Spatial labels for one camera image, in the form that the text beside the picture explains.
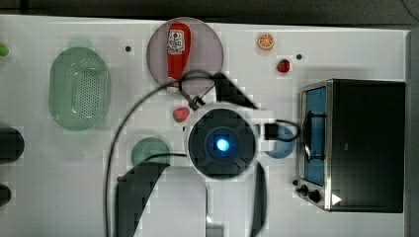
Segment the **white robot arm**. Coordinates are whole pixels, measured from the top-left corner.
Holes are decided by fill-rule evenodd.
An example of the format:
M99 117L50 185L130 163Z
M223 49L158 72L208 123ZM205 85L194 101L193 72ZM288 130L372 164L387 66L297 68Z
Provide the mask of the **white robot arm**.
M152 148L104 194L106 237L257 237L264 227L259 159L275 147L275 117L221 73L191 71L177 85L187 97L190 86L207 83L216 99L192 99L192 115L173 136L180 152Z

